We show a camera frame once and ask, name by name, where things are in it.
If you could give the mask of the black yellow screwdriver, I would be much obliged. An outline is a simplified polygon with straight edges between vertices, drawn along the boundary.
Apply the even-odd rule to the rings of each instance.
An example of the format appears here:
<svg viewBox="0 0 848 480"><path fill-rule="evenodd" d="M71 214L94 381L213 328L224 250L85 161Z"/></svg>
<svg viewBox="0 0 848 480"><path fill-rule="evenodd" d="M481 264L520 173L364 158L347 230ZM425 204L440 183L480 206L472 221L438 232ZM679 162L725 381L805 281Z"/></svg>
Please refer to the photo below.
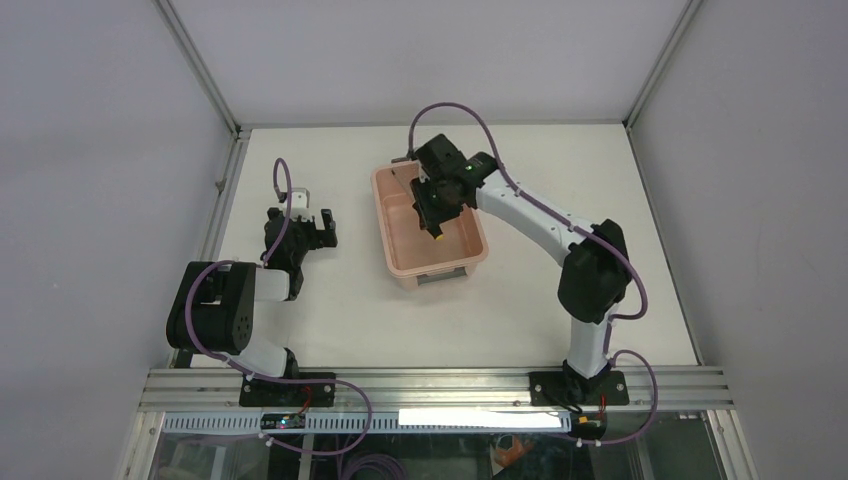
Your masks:
<svg viewBox="0 0 848 480"><path fill-rule="evenodd" d="M424 218L424 216L423 216L423 214L420 210L417 197L415 196L414 191L412 189L411 180L409 178L401 175L399 173L399 171L395 168L391 168L390 172L391 172L392 177L396 180L396 182L400 186L400 188L403 190L403 192L411 200L412 208L415 211L417 218L418 218L419 229L421 231L426 231L434 240L441 241L444 238L444 233L443 233L443 231L440 227L438 227L438 226L431 227L427 223L427 221L425 220L425 218Z"/></svg>

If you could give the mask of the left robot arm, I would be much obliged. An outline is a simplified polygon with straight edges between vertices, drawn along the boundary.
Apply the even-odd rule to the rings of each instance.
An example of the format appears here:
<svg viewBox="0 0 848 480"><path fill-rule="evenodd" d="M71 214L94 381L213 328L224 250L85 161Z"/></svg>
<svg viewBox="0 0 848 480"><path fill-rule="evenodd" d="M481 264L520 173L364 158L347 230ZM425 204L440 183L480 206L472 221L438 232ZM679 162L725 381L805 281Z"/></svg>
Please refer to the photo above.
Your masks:
<svg viewBox="0 0 848 480"><path fill-rule="evenodd" d="M303 262L314 250L338 246L336 222L322 209L322 227L307 209L290 215L267 211L266 250L253 262L193 261L187 264L166 321L166 339L176 349L208 355L247 375L262 378L262 392L277 406L294 403L301 392L295 354L254 332L258 303L298 298Z"/></svg>

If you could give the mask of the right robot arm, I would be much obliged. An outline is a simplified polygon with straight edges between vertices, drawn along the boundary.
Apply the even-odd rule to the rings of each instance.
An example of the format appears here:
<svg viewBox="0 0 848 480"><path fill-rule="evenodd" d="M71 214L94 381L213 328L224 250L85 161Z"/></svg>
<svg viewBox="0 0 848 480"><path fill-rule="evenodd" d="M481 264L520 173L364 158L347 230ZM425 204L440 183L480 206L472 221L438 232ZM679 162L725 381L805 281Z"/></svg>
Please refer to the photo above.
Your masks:
<svg viewBox="0 0 848 480"><path fill-rule="evenodd" d="M592 403L611 372L609 323L633 279L621 227L612 220L575 220L545 205L509 179L494 156L467 157L443 134L410 157L419 165L410 188L422 230L438 237L443 224L465 209L480 210L533 241L560 267L557 298L571 318L564 390L575 404Z"/></svg>

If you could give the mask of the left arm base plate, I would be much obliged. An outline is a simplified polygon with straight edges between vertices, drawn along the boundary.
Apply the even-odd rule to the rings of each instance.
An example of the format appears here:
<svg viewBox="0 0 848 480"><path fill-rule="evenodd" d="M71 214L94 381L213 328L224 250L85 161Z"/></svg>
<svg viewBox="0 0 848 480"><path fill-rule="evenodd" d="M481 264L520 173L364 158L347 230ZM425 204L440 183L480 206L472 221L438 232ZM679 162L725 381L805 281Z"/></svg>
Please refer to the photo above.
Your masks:
<svg viewBox="0 0 848 480"><path fill-rule="evenodd" d="M336 374L326 371L300 373L305 384L271 382L243 378L238 404L241 407L275 407L299 409L332 407L335 401Z"/></svg>

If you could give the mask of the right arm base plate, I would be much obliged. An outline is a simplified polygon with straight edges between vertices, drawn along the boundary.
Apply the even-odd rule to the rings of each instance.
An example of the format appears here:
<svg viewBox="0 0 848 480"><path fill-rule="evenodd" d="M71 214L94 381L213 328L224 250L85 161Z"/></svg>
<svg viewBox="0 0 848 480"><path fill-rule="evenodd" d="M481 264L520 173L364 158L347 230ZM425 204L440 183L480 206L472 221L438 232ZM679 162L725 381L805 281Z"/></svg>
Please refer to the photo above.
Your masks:
<svg viewBox="0 0 848 480"><path fill-rule="evenodd" d="M589 380L564 371L532 371L528 375L533 406L626 406L630 396L620 371L601 372Z"/></svg>

